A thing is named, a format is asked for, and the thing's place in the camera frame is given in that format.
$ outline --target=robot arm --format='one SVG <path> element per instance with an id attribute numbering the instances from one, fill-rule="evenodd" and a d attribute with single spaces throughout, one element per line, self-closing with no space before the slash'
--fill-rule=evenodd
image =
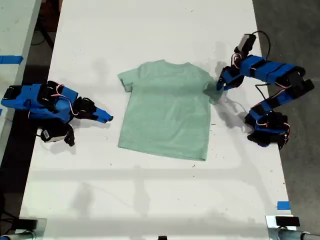
<path id="1" fill-rule="evenodd" d="M 78 97 L 72 89 L 48 81 L 45 84 L 10 86 L 1 104 L 8 108 L 28 111 L 28 118 L 42 129 L 44 142 L 64 140 L 75 144 L 74 130 L 69 124 L 73 118 L 89 119 L 106 123 L 114 117 L 95 106 L 89 98 Z"/>
<path id="2" fill-rule="evenodd" d="M 287 143 L 290 134 L 288 118 L 274 108 L 289 103 L 314 89 L 311 80 L 304 81 L 306 71 L 292 64 L 268 61 L 263 57 L 249 55 L 256 40 L 254 34 L 245 34 L 234 49 L 231 65 L 222 69 L 216 88 L 229 90 L 239 87 L 244 77 L 251 77 L 277 85 L 281 90 L 273 96 L 252 107 L 245 117 L 245 123 L 251 125 L 254 132 L 248 136 L 260 146 L 278 143 L 281 149 Z"/>

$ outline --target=t-shirt sleeve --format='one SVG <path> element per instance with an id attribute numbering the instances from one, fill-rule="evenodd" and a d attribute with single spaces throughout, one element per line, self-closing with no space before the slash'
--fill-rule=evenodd
<path id="1" fill-rule="evenodd" d="M 223 88 L 217 90 L 217 81 L 214 80 L 211 76 L 209 77 L 209 81 L 204 85 L 203 93 L 209 96 L 209 102 L 211 104 L 217 104 L 222 93 Z"/>
<path id="2" fill-rule="evenodd" d="M 131 92 L 134 84 L 139 81 L 139 67 L 118 74 L 126 92 Z"/>

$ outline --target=t-shirt hem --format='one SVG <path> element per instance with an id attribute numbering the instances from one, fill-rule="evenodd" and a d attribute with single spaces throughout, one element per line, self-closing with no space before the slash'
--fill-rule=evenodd
<path id="1" fill-rule="evenodd" d="M 157 155 L 157 156 L 161 156 L 161 157 L 169 157 L 169 158 L 175 158 L 175 159 L 205 161 L 207 158 L 207 156 L 185 156 L 185 155 L 172 154 L 171 152 L 165 152 L 165 151 L 157 152 L 157 151 L 152 151 L 152 150 L 145 150 L 145 149 L 142 149 L 138 146 L 132 146 L 132 144 L 127 145 L 123 142 L 119 143 L 118 147 L 122 148 L 122 149 L 129 149 L 129 150 L 137 151 L 140 153 L 152 154 L 152 155 Z"/>

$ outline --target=white table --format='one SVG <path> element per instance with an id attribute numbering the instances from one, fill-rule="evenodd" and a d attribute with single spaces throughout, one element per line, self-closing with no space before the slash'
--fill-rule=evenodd
<path id="1" fill-rule="evenodd" d="M 251 0 L 65 0 L 48 79 L 114 120 L 73 120 L 75 147 L 36 140 L 20 216 L 46 218 L 46 240 L 268 239 L 265 215 L 290 211 L 276 208 L 288 200 L 278 147 L 248 141 L 240 117 L 262 100 L 258 80 L 211 107 L 206 161 L 117 147 L 130 97 L 118 73 L 165 59 L 217 77 L 255 30 Z"/>
<path id="2" fill-rule="evenodd" d="M 0 1 L 0 55 L 23 56 L 20 65 L 0 64 L 0 96 L 10 85 L 21 85 L 31 39 L 34 33 L 41 0 Z M 0 106 L 0 164 L 11 130 L 14 110 Z"/>

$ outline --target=t-shirt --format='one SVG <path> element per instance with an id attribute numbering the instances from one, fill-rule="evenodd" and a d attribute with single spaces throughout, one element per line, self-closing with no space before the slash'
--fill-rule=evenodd
<path id="1" fill-rule="evenodd" d="M 172 158 L 206 160 L 214 79 L 187 62 L 146 62 L 118 75 L 131 92 L 118 147 Z"/>

